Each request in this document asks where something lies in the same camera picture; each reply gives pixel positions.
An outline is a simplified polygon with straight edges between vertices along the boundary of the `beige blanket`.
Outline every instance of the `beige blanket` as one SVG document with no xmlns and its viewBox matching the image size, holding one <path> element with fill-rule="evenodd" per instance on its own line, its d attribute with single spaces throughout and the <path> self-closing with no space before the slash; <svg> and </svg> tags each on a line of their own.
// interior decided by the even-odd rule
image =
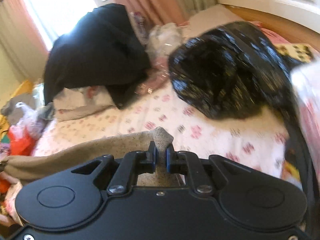
<svg viewBox="0 0 320 240">
<path fill-rule="evenodd" d="M 168 174 L 165 168 L 165 150 L 172 143 L 173 137 L 161 127 L 153 131 L 119 135 L 81 143 L 50 156 L 8 156 L 2 161 L 2 164 L 7 174 L 20 179 L 24 185 L 102 155 L 111 154 L 117 159 L 122 158 L 130 151 L 148 150 L 150 141 L 154 141 L 158 149 L 156 172 L 140 175 L 138 185 L 177 186 L 177 177 Z"/>
</svg>

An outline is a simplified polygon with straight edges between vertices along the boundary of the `red plastic bag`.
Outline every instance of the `red plastic bag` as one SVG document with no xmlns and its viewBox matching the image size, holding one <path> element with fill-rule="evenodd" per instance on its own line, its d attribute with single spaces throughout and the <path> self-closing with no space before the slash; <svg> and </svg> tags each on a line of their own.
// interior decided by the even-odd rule
<svg viewBox="0 0 320 240">
<path fill-rule="evenodd" d="M 11 155 L 28 156 L 36 145 L 36 140 L 29 135 L 27 128 L 24 129 L 22 137 L 16 137 L 12 132 L 12 127 L 9 128 L 7 135 L 10 139 Z"/>
<path fill-rule="evenodd" d="M 0 179 L 0 193 L 7 193 L 10 186 L 10 182 L 8 182 L 6 179 Z"/>
</svg>

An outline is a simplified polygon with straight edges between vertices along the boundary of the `metal screw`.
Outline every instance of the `metal screw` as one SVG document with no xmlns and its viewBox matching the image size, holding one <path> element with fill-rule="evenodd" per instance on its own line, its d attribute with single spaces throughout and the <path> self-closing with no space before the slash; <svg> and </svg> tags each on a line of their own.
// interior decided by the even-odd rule
<svg viewBox="0 0 320 240">
<path fill-rule="evenodd" d="M 109 188 L 111 193 L 120 194 L 124 192 L 124 186 L 122 185 L 114 185 Z"/>
<path fill-rule="evenodd" d="M 289 238 L 288 238 L 288 240 L 298 240 L 299 238 L 297 237 L 297 236 L 290 236 Z"/>
<path fill-rule="evenodd" d="M 31 235 L 25 235 L 25 236 L 23 237 L 23 240 L 35 240 L 35 239 L 34 239 L 33 236 L 31 236 Z"/>
<path fill-rule="evenodd" d="M 197 187 L 197 191 L 199 193 L 202 193 L 202 194 L 210 193 L 210 192 L 212 192 L 212 186 L 210 186 L 210 185 L 200 185 L 199 187 Z"/>
<path fill-rule="evenodd" d="M 162 197 L 165 195 L 165 193 L 163 191 L 159 191 L 156 193 L 157 196 Z"/>
</svg>

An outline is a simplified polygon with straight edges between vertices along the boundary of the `pink patterned bedsheet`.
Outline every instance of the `pink patterned bedsheet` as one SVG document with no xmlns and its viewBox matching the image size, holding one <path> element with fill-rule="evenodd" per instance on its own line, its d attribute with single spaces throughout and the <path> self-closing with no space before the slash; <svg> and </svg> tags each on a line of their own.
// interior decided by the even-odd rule
<svg viewBox="0 0 320 240">
<path fill-rule="evenodd" d="M 210 120 L 179 99 L 169 82 L 126 110 L 112 108 L 79 120 L 52 121 L 33 155 L 48 156 L 82 142 L 157 126 L 174 136 L 176 150 L 192 151 L 201 158 L 222 155 L 280 177 L 287 132 L 268 108 L 245 120 Z"/>
</svg>

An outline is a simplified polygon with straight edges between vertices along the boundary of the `white plastic bag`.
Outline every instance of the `white plastic bag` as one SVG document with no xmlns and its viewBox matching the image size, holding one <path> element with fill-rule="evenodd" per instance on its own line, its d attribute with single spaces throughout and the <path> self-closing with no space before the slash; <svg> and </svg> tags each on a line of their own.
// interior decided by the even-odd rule
<svg viewBox="0 0 320 240">
<path fill-rule="evenodd" d="M 10 131 L 14 134 L 16 140 L 24 136 L 25 129 L 33 139 L 38 140 L 41 137 L 44 126 L 40 120 L 38 121 L 37 111 L 22 102 L 17 103 L 16 108 L 21 108 L 23 111 L 23 117 L 19 122 L 10 127 Z"/>
<path fill-rule="evenodd" d="M 300 127 L 320 181 L 320 61 L 295 68 L 291 82 Z"/>
</svg>

